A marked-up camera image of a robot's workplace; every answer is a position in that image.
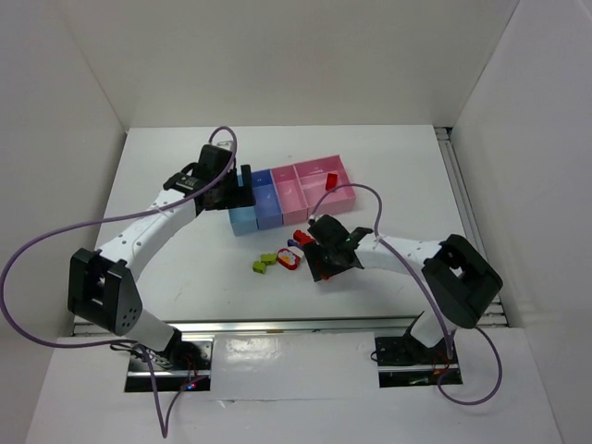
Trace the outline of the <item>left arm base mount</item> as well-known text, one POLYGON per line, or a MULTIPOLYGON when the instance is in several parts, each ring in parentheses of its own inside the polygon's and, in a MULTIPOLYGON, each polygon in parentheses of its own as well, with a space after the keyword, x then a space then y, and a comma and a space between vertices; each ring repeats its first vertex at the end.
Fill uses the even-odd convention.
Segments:
MULTIPOLYGON (((159 392, 173 393, 183 384, 187 384, 189 392, 206 392, 211 389, 211 363, 214 351, 214 338, 206 336, 193 337, 191 341, 201 351, 201 358, 182 358, 181 364, 171 364, 158 357, 152 351, 154 378, 159 392)), ((152 391, 149 365, 139 351, 133 351, 129 357, 129 365, 124 386, 126 393, 147 393, 152 391)))

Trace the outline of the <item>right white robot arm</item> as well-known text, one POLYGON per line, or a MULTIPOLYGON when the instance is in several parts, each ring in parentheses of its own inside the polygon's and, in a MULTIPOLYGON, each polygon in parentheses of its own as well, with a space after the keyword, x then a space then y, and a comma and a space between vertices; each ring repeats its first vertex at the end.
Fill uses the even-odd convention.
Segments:
POLYGON ((347 230, 335 217, 313 217, 302 242, 314 281, 350 269, 378 269, 411 277, 428 310, 405 333, 382 339, 375 360, 386 366, 413 366, 455 356, 456 331, 473 329, 503 286, 500 275, 463 236, 442 241, 407 240, 371 228, 347 230))

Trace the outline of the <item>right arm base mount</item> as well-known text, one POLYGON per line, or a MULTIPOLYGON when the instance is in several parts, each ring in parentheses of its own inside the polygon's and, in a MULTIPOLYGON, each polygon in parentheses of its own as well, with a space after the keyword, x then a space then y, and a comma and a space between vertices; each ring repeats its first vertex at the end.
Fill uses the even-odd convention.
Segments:
POLYGON ((411 336, 375 337, 370 359, 377 366, 378 384, 382 389, 461 385, 463 377, 458 357, 447 354, 442 339, 427 348, 411 336))

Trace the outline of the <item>small red lego brick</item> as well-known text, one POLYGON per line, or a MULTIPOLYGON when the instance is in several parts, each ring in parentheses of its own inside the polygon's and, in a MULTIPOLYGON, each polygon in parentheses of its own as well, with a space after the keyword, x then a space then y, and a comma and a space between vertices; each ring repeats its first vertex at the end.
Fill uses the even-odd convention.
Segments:
POLYGON ((339 176, 336 173, 328 173, 325 182, 325 190, 332 191, 337 187, 339 176))

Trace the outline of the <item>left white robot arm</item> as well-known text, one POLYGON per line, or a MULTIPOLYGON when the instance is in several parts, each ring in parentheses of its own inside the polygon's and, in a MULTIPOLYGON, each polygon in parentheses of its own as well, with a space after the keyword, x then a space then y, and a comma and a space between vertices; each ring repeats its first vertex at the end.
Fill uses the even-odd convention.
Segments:
POLYGON ((170 368, 203 365, 203 351, 144 308, 137 287, 142 271, 180 230, 204 211, 254 204, 251 168, 237 166, 233 142, 202 147, 197 161, 170 177, 148 213, 91 252, 69 263, 68 310, 155 355, 170 368))

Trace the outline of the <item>red stepped lego brick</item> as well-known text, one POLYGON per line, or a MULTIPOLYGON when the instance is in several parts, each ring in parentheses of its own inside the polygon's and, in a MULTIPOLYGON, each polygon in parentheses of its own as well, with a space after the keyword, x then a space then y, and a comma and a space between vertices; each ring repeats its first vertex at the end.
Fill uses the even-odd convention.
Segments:
POLYGON ((311 236, 299 229, 293 232, 292 238, 301 246, 315 242, 315 240, 311 236))

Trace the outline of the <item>lime green lego brick front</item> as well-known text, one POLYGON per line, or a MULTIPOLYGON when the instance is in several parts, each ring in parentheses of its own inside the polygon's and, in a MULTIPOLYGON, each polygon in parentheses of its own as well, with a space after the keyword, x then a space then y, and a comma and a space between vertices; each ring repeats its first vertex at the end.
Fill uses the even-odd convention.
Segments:
POLYGON ((258 274, 265 274, 267 267, 269 266, 268 262, 265 261, 255 261, 253 262, 252 269, 254 273, 258 274))

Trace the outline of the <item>red flower printed lego piece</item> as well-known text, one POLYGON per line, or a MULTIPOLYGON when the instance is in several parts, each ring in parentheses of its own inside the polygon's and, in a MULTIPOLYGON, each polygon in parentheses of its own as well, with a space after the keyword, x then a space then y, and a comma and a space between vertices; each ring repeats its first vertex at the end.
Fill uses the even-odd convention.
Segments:
POLYGON ((301 257, 290 248, 277 251, 277 262, 286 269, 293 271, 300 266, 301 257))

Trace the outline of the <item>lime green lego brick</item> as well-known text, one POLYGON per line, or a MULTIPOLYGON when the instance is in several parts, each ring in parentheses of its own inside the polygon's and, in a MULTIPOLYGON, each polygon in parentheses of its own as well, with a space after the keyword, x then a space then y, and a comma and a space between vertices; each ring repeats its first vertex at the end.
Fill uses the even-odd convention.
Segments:
POLYGON ((252 269, 254 273, 258 274, 265 274, 267 267, 269 266, 268 262, 265 261, 255 261, 253 262, 252 269))
POLYGON ((274 265, 277 262, 276 253, 264 253, 260 256, 260 261, 265 265, 274 265))

